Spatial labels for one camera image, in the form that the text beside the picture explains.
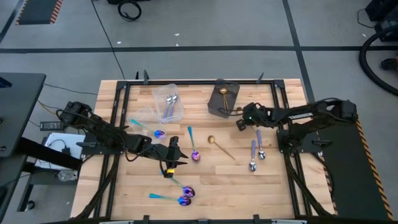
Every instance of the yellow and black hazard tape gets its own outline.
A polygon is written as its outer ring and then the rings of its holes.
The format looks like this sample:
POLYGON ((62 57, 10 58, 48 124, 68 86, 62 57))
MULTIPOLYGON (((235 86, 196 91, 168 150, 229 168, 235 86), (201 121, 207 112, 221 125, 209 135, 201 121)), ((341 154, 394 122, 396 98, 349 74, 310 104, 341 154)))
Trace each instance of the yellow and black hazard tape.
POLYGON ((18 16, 18 18, 17 18, 17 21, 15 22, 15 25, 19 25, 19 19, 21 18, 22 13, 24 13, 24 9, 25 9, 25 6, 26 6, 26 4, 27 4, 28 1, 29 1, 29 0, 26 0, 25 3, 24 3, 24 5, 22 6, 22 9, 21 9, 21 11, 19 12, 19 16, 18 16))
POLYGON ((376 165, 374 164, 374 161, 373 161, 373 158, 372 158, 372 155, 371 155, 371 151, 369 150, 368 143, 366 142, 365 135, 363 134, 361 123, 359 121, 357 121, 356 125, 358 127, 359 135, 361 136, 363 147, 365 148, 365 153, 366 153, 366 155, 368 157, 369 165, 371 166, 371 169, 373 171, 374 180, 376 181, 376 184, 379 187, 379 192, 380 192, 381 199, 383 200, 384 207, 387 210, 387 216, 391 220, 393 220, 394 217, 392 216, 391 208, 390 208, 390 205, 388 203, 388 200, 387 200, 387 197, 386 197, 386 193, 384 192, 383 186, 381 185, 381 179, 379 177, 379 174, 377 173, 376 165))
MULTIPOLYGON (((319 158, 320 158, 323 162, 325 162, 325 159, 323 158, 323 156, 320 156, 319 158)), ((326 167, 323 167, 323 171, 325 172, 326 182, 328 183, 329 193, 330 193, 330 195, 331 195, 331 188, 332 188, 332 186, 331 186, 330 176, 329 176, 329 173, 328 173, 326 167)), ((336 203, 335 203, 335 200, 334 200, 333 198, 331 198, 331 202, 332 202, 332 204, 333 204, 333 209, 335 210, 335 215, 338 215, 337 208, 336 208, 336 203)))
POLYGON ((54 7, 54 10, 52 11, 52 15, 51 15, 51 19, 50 19, 51 24, 53 24, 57 20, 58 14, 60 13, 60 10, 61 10, 62 1, 63 0, 57 0, 57 3, 55 3, 55 7, 54 7))

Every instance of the concrete floor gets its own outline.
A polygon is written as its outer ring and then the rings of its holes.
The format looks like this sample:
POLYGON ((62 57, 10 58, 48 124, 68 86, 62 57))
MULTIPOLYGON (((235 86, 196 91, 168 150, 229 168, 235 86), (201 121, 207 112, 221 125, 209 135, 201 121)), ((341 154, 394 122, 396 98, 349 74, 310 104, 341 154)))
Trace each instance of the concrete floor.
MULTIPOLYGON (((0 1, 0 30, 16 5, 23 0, 0 1)), ((126 22, 116 6, 106 0, 95 2, 112 46, 130 47, 116 56, 127 79, 146 69, 150 78, 306 78, 315 99, 350 99, 359 109, 365 135, 393 214, 398 217, 397 185, 398 98, 382 91, 362 72, 356 51, 303 52, 307 74, 293 50, 219 50, 140 52, 135 47, 186 46, 293 46, 284 3, 288 3, 301 46, 361 46, 374 33, 356 22, 356 11, 369 0, 151 0, 140 2, 142 17, 126 22)), ((16 26, 15 19, 0 39, 5 49, 41 49, 32 54, 0 54, 0 71, 47 75, 46 83, 78 91, 96 92, 101 80, 122 79, 109 52, 109 42, 90 0, 67 0, 55 24, 16 26), (69 53, 40 53, 45 49, 77 49, 69 53)), ((361 20, 367 21, 362 14, 361 20)), ((375 41, 373 45, 385 45, 375 41)), ((373 70, 398 87, 395 72, 380 71, 381 60, 395 52, 368 53, 373 70)), ((64 107, 68 101, 82 101, 94 107, 96 97, 45 86, 40 100, 64 107)), ((35 123, 57 118, 40 105, 30 118, 35 123)), ((40 142, 48 135, 28 124, 24 136, 40 142)), ((75 187, 38 186, 31 199, 36 208, 16 212, 25 179, 19 181, 3 223, 44 223, 66 220, 72 207, 75 187)))

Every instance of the black desk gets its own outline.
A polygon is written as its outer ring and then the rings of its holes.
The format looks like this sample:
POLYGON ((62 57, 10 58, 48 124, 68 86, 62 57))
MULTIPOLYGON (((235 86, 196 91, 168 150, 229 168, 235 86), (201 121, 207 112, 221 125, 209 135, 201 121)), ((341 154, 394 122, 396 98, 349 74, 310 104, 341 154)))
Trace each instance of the black desk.
MULTIPOLYGON (((43 169, 36 168, 33 163, 26 161, 28 156, 75 170, 80 169, 81 160, 22 137, 43 88, 45 75, 0 73, 0 77, 12 83, 10 88, 0 88, 0 119, 2 120, 0 124, 0 187, 4 186, 7 189, 4 200, 0 202, 1 222, 21 172, 30 172, 31 174, 43 172, 43 169)), ((21 202, 19 210, 24 209, 27 199, 23 197, 21 202)))

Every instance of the wooden table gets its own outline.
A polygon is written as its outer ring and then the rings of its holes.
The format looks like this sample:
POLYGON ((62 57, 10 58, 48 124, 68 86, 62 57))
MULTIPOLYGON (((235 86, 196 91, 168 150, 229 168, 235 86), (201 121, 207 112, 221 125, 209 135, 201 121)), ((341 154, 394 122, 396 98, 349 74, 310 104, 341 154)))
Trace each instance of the wooden table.
MULTIPOLYGON (((304 105, 306 100, 300 80, 284 81, 290 107, 304 105)), ((101 82, 95 107, 95 113, 108 122, 116 82, 101 82)), ((143 106, 155 109, 151 93, 155 87, 157 86, 131 88, 127 115, 143 106)), ((192 204, 182 207, 177 202, 149 198, 150 193, 179 197, 182 189, 159 174, 158 161, 139 158, 128 162, 121 157, 111 217, 113 220, 142 220, 143 215, 150 215, 151 220, 252 219, 254 214, 259 214, 260 218, 294 217, 284 159, 276 140, 276 129, 259 128, 267 157, 261 161, 256 155, 257 171, 251 172, 248 166, 251 160, 250 148, 251 141, 257 140, 256 134, 251 128, 242 132, 237 129, 235 121, 239 116, 224 119, 208 113, 207 102, 213 87, 178 86, 184 117, 176 123, 165 124, 167 139, 163 144, 168 145, 171 136, 178 136, 178 145, 186 155, 192 153, 187 127, 190 125, 193 128, 201 161, 194 163, 190 159, 182 159, 188 165, 179 166, 175 170, 175 179, 195 189, 197 195, 192 204), (216 142, 226 148, 236 160, 232 160, 214 144, 209 144, 209 135, 214 135, 216 142)), ((235 108, 250 102, 274 107, 271 89, 262 85, 241 85, 235 108)), ((120 114, 119 109, 116 124, 119 124, 120 114)), ((127 132, 131 133, 132 129, 128 128, 127 132)), ((302 154, 301 158, 308 188, 326 210, 334 213, 323 166, 309 154, 302 154)), ((71 217, 78 215, 96 192, 102 161, 103 156, 94 156, 81 168, 71 217)), ((102 215, 106 199, 107 193, 103 197, 102 215)), ((299 190, 298 200, 300 211, 304 213, 299 190)))

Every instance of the gold spoon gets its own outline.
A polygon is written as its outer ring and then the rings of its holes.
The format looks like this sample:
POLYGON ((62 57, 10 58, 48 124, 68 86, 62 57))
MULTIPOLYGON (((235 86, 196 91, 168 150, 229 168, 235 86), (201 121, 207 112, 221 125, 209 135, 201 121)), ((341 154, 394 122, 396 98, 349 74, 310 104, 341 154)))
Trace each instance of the gold spoon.
POLYGON ((229 155, 232 159, 235 160, 235 158, 234 158, 227 150, 225 150, 223 147, 221 147, 220 145, 218 145, 218 144, 216 143, 216 138, 214 138, 214 136, 209 136, 209 138, 207 139, 207 141, 208 141, 210 144, 213 144, 213 143, 216 144, 222 151, 225 152, 225 154, 229 155))
POLYGON ((223 100, 224 100, 224 109, 226 111, 228 111, 229 109, 228 109, 228 104, 226 102, 226 96, 225 96, 226 92, 227 92, 226 88, 220 88, 220 93, 223 95, 223 100))

